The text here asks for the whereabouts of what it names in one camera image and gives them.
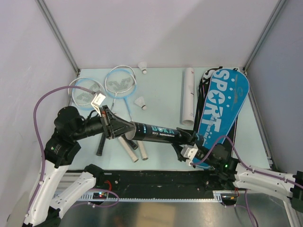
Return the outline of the black shuttlecock tube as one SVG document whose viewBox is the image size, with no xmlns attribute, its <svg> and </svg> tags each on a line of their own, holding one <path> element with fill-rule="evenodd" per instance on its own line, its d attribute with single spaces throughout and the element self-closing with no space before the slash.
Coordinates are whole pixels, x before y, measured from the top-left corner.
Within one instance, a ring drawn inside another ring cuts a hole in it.
<svg viewBox="0 0 303 227">
<path fill-rule="evenodd" d="M 128 140 L 179 144 L 177 143 L 177 138 L 179 137 L 177 129 L 155 126 L 145 123 L 138 123 L 138 122 L 133 122 L 133 123 L 135 124 L 135 129 L 125 134 Z M 197 141 L 195 144 L 199 147 L 203 145 L 204 137 L 199 134 L 198 136 L 199 136 L 199 141 Z"/>
</svg>

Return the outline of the white shuttlecock tube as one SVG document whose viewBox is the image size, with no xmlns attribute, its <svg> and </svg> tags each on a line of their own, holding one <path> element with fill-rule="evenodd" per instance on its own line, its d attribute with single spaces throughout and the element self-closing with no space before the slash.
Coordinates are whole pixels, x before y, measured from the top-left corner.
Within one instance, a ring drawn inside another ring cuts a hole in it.
<svg viewBox="0 0 303 227">
<path fill-rule="evenodd" d="M 183 75 L 182 124 L 194 124 L 195 71 L 186 68 Z"/>
</svg>

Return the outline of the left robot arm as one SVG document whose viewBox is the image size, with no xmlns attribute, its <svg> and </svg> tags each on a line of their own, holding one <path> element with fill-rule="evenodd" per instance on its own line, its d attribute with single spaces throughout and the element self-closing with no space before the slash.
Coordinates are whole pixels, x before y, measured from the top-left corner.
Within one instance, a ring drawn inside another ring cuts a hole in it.
<svg viewBox="0 0 303 227">
<path fill-rule="evenodd" d="M 42 163 L 37 187 L 29 201 L 25 216 L 17 227 L 57 227 L 76 200 L 90 189 L 99 189 L 106 183 L 104 170 L 97 165 L 86 166 L 80 177 L 58 197 L 53 195 L 80 151 L 79 140 L 104 133 L 108 139 L 120 138 L 135 129 L 112 113 L 105 105 L 101 114 L 84 118 L 74 106 L 62 108 L 54 121 L 54 133 L 42 147 Z"/>
</svg>

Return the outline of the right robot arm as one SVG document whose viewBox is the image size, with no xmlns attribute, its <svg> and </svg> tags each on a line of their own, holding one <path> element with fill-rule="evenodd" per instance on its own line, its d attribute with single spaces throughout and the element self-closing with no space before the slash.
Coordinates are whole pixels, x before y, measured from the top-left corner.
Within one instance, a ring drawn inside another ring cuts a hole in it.
<svg viewBox="0 0 303 227">
<path fill-rule="evenodd" d="M 208 164 L 219 177 L 219 185 L 228 190 L 233 186 L 245 190 L 253 190 L 274 196 L 283 201 L 289 201 L 291 207 L 302 212 L 303 210 L 303 173 L 286 174 L 258 168 L 245 164 L 239 155 L 231 156 L 221 140 L 232 140 L 226 136 L 220 136 L 210 149 L 207 149 L 201 135 L 194 131 L 177 128 L 179 133 L 174 142 L 176 153 L 180 161 L 189 166 Z"/>
</svg>

